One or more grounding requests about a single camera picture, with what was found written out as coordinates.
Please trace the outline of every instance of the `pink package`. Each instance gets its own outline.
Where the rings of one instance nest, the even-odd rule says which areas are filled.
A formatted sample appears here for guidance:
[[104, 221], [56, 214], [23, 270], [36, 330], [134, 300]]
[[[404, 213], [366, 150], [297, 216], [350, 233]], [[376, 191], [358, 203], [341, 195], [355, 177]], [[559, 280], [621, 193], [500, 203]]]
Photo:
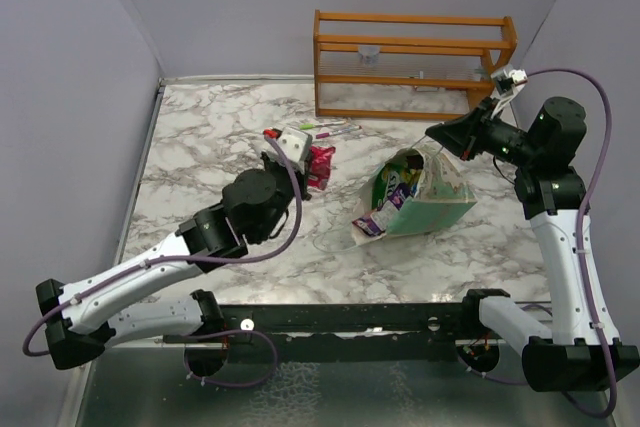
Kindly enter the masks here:
[[314, 187], [318, 190], [327, 188], [329, 177], [331, 177], [331, 157], [333, 157], [335, 151], [335, 147], [311, 146], [313, 160], [309, 171], [309, 187]]

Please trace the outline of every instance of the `wooden shelf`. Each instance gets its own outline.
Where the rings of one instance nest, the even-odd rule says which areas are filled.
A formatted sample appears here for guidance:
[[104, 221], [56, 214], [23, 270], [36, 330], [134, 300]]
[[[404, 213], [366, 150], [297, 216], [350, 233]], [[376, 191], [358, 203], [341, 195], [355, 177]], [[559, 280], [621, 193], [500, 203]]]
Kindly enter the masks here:
[[[321, 33], [323, 22], [459, 26], [474, 35], [478, 33], [478, 27], [485, 30], [494, 28], [499, 29], [500, 40], [473, 38], [474, 35], [458, 39], [416, 37], [415, 28], [411, 30], [413, 34], [407, 36], [395, 32], [390, 36], [353, 35], [353, 29], [345, 34]], [[371, 64], [363, 63], [358, 53], [359, 47], [365, 45], [380, 48], [376, 61]], [[474, 108], [480, 99], [493, 91], [493, 84], [487, 76], [509, 62], [516, 46], [517, 35], [510, 17], [354, 14], [316, 10], [313, 30], [316, 115], [417, 120], [460, 117], [464, 114], [328, 109], [322, 106], [320, 86], [329, 83], [373, 84], [463, 90], [467, 93], [469, 107]], [[460, 60], [446, 62], [449, 57]]]

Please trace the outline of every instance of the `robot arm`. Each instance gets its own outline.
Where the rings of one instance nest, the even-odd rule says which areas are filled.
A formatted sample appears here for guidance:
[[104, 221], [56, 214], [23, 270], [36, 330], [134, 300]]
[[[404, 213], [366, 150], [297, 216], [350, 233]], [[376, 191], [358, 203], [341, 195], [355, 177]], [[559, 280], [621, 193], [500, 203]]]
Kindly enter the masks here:
[[[494, 78], [499, 98], [487, 97], [469, 114], [429, 127], [425, 134], [462, 160], [487, 152], [517, 167], [515, 191], [538, 239], [549, 279], [552, 329], [523, 312], [504, 291], [467, 295], [479, 324], [495, 331], [522, 357], [529, 385], [537, 391], [602, 390], [608, 386], [603, 348], [618, 379], [637, 368], [638, 350], [622, 345], [604, 301], [593, 256], [588, 216], [576, 232], [586, 190], [570, 162], [585, 133], [585, 111], [563, 97], [548, 99], [528, 131], [500, 119], [503, 98], [526, 82], [507, 67]], [[583, 252], [578, 240], [584, 240]], [[579, 254], [586, 254], [586, 269]], [[598, 312], [594, 324], [588, 296]], [[601, 345], [596, 329], [606, 340]]]
[[[291, 200], [308, 198], [311, 136], [285, 128], [277, 140], [267, 141], [271, 150], [262, 154], [264, 169], [242, 172], [223, 188], [220, 203], [199, 211], [146, 252], [80, 282], [49, 279], [36, 287], [40, 310], [49, 317], [45, 335], [58, 369], [84, 364], [129, 340], [222, 330], [214, 325], [223, 322], [215, 298], [202, 291], [176, 302], [137, 302], [226, 263], [266, 260], [291, 243], [294, 232], [276, 252], [240, 260], [247, 244], [277, 236], [279, 230], [272, 233], [288, 215]], [[295, 231], [299, 212], [296, 217]]]

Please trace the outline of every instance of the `plastic bag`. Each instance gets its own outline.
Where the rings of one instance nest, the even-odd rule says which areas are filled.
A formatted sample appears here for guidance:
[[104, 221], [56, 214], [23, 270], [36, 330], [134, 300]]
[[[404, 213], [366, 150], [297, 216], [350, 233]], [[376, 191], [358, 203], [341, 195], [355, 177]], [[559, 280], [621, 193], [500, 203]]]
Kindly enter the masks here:
[[335, 153], [335, 147], [311, 146], [313, 159], [309, 171], [309, 187], [325, 190], [331, 177], [331, 157]]
[[[375, 205], [372, 202], [376, 181], [379, 180], [380, 172], [388, 164], [416, 169], [419, 171], [419, 178], [415, 191], [405, 196], [401, 204], [396, 202], [393, 209], [389, 205], [382, 212], [382, 222], [380, 222], [382, 226], [376, 222], [377, 228], [372, 228], [371, 223], [368, 222], [371, 215], [367, 217], [367, 213], [370, 213], [371, 206]], [[388, 182], [385, 186], [385, 189], [389, 188]], [[357, 245], [386, 236], [415, 235], [451, 227], [476, 203], [471, 186], [446, 154], [428, 145], [396, 152], [360, 189], [358, 200], [353, 219], [356, 222], [352, 222], [351, 226], [351, 236]], [[377, 214], [373, 212], [373, 214], [374, 221], [376, 215], [380, 220], [380, 212]]]

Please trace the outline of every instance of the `marble surface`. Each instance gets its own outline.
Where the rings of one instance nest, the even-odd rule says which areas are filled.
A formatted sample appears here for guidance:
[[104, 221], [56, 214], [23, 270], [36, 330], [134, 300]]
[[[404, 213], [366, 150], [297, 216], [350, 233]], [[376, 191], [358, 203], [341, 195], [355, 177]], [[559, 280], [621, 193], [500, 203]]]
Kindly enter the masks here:
[[[437, 102], [444, 103], [446, 96]], [[456, 99], [450, 103], [455, 108]], [[241, 171], [260, 165], [262, 130], [313, 120], [313, 85], [173, 85], [165, 90], [125, 258], [149, 248], [197, 210], [215, 204]], [[459, 301], [470, 288], [503, 288], [516, 300], [547, 300], [533, 232], [511, 186], [488, 156], [454, 164], [478, 198], [454, 227], [435, 234], [351, 244], [347, 226], [356, 192], [377, 165], [422, 137], [424, 122], [359, 120], [357, 133], [319, 141], [337, 148], [324, 192], [304, 204], [299, 237], [282, 255], [225, 266], [160, 291], [161, 297], [212, 290], [221, 303]], [[506, 175], [513, 175], [504, 166]], [[293, 222], [285, 227], [282, 238]], [[266, 253], [279, 240], [251, 246]]]

